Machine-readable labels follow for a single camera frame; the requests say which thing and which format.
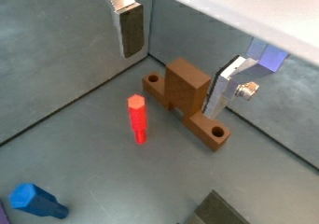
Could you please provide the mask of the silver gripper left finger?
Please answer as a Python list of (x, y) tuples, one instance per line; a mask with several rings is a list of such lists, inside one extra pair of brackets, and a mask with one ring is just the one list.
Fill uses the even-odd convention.
[(142, 48), (142, 4), (136, 0), (105, 0), (113, 12), (121, 56), (129, 58)]

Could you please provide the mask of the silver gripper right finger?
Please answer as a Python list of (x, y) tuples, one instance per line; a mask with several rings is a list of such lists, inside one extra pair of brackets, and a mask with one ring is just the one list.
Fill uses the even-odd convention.
[(252, 58), (234, 56), (218, 69), (201, 108), (208, 119), (216, 118), (234, 97), (249, 100), (254, 96), (258, 85), (253, 82), (252, 70), (256, 65), (257, 61)]

